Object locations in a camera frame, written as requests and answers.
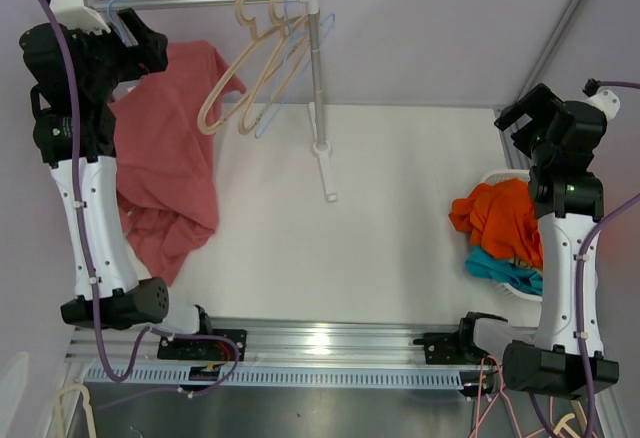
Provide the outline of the light blue wire hanger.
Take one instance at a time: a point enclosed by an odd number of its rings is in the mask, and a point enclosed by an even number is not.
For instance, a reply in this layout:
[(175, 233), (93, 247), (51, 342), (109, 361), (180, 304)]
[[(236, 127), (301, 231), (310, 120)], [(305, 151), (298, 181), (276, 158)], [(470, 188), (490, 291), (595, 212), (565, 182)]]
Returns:
[(129, 34), (125, 30), (125, 27), (124, 27), (119, 15), (117, 14), (117, 12), (113, 8), (114, 4), (119, 2), (119, 1), (120, 0), (109, 0), (108, 1), (107, 7), (106, 7), (106, 15), (109, 18), (111, 24), (113, 25), (113, 27), (114, 27), (117, 35), (121, 39), (121, 41), (126, 46), (129, 46), (129, 45), (132, 44), (131, 39), (129, 37)]
[(285, 55), (276, 72), (276, 84), (272, 86), (269, 100), (257, 115), (255, 139), (260, 139), (265, 134), (299, 86), (302, 76), (311, 67), (308, 23), (303, 24), (302, 31), (295, 31), (292, 25), (288, 25), (286, 30), (288, 38)]

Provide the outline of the pink t shirt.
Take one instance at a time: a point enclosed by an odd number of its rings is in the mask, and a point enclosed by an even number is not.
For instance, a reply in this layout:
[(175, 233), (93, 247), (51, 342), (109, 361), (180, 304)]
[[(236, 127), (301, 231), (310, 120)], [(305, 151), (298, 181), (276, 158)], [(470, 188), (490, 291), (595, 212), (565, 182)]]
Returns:
[(228, 65), (199, 40), (172, 43), (165, 71), (112, 103), (122, 228), (153, 277), (172, 284), (219, 224), (214, 139), (198, 112)]

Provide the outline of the beige wooden hanger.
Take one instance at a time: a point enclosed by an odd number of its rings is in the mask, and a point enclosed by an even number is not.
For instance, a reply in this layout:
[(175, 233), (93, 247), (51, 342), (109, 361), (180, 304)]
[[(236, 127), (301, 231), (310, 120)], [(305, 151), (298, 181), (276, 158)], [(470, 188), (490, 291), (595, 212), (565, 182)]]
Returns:
[(272, 36), (278, 35), (279, 41), (275, 45), (264, 68), (260, 72), (259, 78), (257, 79), (254, 87), (248, 92), (247, 95), (245, 95), (241, 99), (241, 105), (243, 106), (243, 113), (238, 122), (238, 131), (242, 135), (248, 135), (250, 132), (254, 131), (256, 128), (257, 116), (251, 123), (247, 122), (249, 111), (250, 111), (250, 108), (253, 106), (254, 102), (256, 101), (256, 98), (258, 97), (258, 95), (262, 92), (262, 89), (264, 88), (264, 86), (267, 85), (273, 78), (276, 78), (276, 72), (279, 70), (280, 62), (282, 61), (285, 55), (286, 41), (288, 38), (288, 32), (286, 30), (287, 26), (292, 25), (295, 31), (302, 31), (303, 24), (305, 22), (307, 22), (309, 25), (308, 16), (305, 14), (296, 15), (293, 17), (287, 17), (285, 12), (282, 12), (281, 14), (279, 14), (277, 11), (277, 14), (283, 15), (285, 19), (283, 29), (280, 32), (276, 32), (275, 34), (272, 35)]
[(211, 109), (214, 107), (216, 100), (222, 95), (226, 85), (236, 77), (236, 72), (246, 62), (248, 58), (273, 34), (280, 32), (284, 26), (284, 16), (278, 15), (276, 11), (276, 4), (278, 0), (267, 0), (269, 20), (271, 27), (264, 32), (258, 30), (257, 18), (248, 17), (245, 14), (244, 5), (246, 0), (235, 0), (235, 18), (237, 23), (241, 27), (245, 27), (249, 30), (250, 43), (235, 59), (235, 61), (229, 65), (221, 78), (216, 82), (213, 89), (209, 92), (205, 100), (203, 101), (197, 116), (197, 125), (201, 134), (207, 136), (214, 135), (217, 129), (225, 122), (225, 118), (220, 118), (214, 124), (207, 122), (207, 116)]

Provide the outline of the orange t shirt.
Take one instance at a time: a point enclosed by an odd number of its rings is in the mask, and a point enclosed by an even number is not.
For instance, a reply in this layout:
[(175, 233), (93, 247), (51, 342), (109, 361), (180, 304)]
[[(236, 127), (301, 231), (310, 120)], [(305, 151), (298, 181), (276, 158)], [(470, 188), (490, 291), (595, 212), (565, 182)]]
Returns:
[(481, 183), (452, 202), (449, 219), (457, 231), (469, 235), (472, 246), (492, 258), (517, 258), (531, 268), (543, 268), (543, 246), (526, 182), (513, 178)]

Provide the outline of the teal t shirt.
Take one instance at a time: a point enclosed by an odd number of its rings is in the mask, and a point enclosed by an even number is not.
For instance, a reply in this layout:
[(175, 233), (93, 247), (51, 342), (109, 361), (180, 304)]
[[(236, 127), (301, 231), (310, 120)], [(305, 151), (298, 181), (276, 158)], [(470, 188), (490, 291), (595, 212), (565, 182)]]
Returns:
[(524, 294), (542, 296), (543, 278), (536, 269), (519, 266), (509, 260), (495, 259), (479, 246), (471, 248), (465, 266), (476, 278), (510, 285)]

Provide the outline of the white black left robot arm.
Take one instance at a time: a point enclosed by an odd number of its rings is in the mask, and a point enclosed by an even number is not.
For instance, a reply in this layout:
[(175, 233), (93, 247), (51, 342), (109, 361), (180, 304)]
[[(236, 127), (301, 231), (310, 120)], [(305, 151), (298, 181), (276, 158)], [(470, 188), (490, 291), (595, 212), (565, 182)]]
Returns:
[(203, 359), (216, 338), (205, 328), (204, 309), (174, 302), (159, 277), (139, 279), (121, 230), (115, 116), (108, 100), (118, 84), (165, 70), (168, 40), (132, 9), (118, 16), (135, 45), (126, 45), (113, 27), (98, 32), (50, 23), (19, 40), (36, 80), (30, 91), (33, 139), (61, 196), (75, 260), (74, 296), (61, 305), (61, 317), (82, 328), (154, 325), (182, 333), (183, 351)]

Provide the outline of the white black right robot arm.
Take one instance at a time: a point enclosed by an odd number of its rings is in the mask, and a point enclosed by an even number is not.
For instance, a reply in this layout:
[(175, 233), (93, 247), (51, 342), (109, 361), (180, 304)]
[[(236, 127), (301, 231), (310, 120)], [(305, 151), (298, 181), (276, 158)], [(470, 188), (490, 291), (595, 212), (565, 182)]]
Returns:
[(531, 161), (528, 191), (543, 247), (541, 314), (528, 337), (504, 318), (468, 313), (469, 328), (456, 336), (455, 350), (470, 363), (494, 355), (510, 390), (578, 399), (619, 380), (618, 362), (605, 357), (596, 311), (604, 186), (589, 169), (619, 109), (607, 89), (564, 101), (539, 83), (495, 121), (504, 131), (530, 119), (511, 138)]

